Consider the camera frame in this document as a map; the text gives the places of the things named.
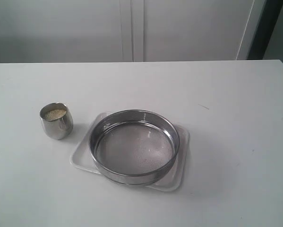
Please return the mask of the stainless steel cup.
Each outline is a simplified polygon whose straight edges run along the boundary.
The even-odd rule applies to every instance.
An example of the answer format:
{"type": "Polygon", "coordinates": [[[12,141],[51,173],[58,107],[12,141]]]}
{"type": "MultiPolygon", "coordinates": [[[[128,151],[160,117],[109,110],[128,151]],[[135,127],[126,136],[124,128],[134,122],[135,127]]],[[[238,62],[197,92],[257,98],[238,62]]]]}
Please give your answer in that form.
{"type": "Polygon", "coordinates": [[[45,134],[56,140],[67,137],[73,130],[73,119],[68,107],[63,103],[50,103],[40,110],[40,119],[45,134]],[[63,109],[67,113],[54,121],[47,121],[44,119],[44,114],[54,109],[63,109]]]}

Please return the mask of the yellow grain mixture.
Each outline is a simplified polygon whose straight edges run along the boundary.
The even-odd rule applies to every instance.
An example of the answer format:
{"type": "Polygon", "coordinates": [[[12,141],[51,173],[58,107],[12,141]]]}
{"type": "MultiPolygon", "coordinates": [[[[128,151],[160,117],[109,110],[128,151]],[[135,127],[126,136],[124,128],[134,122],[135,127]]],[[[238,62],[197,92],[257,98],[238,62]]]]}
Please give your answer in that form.
{"type": "Polygon", "coordinates": [[[66,110],[63,109],[54,109],[51,111],[48,111],[44,114],[44,119],[47,121],[54,121],[61,117],[63,117],[67,113],[66,110]]]}

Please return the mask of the white cabinet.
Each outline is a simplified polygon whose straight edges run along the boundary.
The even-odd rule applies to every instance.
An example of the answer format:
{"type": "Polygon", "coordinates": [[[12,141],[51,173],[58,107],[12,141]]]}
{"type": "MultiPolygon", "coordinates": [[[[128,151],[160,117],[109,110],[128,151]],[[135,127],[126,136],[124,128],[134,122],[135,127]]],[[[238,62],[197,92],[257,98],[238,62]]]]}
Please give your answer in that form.
{"type": "Polygon", "coordinates": [[[0,63],[244,60],[263,0],[0,0],[0,63]]]}

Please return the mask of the round steel mesh sieve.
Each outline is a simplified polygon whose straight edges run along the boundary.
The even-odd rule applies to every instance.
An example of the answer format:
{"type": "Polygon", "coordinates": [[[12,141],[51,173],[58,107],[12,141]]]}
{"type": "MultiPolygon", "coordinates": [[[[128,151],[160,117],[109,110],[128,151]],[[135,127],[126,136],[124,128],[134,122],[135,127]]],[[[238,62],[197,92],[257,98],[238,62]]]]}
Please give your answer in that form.
{"type": "Polygon", "coordinates": [[[106,178],[126,185],[150,185],[173,167],[180,136],[157,113],[124,110],[100,120],[88,145],[95,166],[106,178]]]}

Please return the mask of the white plastic tray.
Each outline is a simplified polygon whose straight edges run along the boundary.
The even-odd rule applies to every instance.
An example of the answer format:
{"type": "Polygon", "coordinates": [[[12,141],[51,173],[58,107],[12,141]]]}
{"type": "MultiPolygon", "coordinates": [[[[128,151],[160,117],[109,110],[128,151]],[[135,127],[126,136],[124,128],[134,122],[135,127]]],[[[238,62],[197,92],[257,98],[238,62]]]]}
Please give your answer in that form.
{"type": "MultiPolygon", "coordinates": [[[[95,125],[105,118],[106,116],[111,115],[111,112],[103,112],[97,115],[95,120],[89,125],[88,130],[86,131],[83,139],[77,144],[74,152],[70,156],[70,163],[73,167],[80,169],[82,171],[90,172],[93,174],[97,174],[101,176],[102,174],[99,172],[96,167],[92,155],[89,150],[89,137],[95,125]]],[[[177,132],[180,136],[180,150],[176,161],[165,177],[161,180],[147,185],[147,188],[151,188],[154,190],[162,191],[162,192],[172,192],[178,189],[181,185],[184,169],[186,163],[187,153],[189,152],[189,138],[190,134],[186,128],[180,125],[175,125],[177,132]]]]}

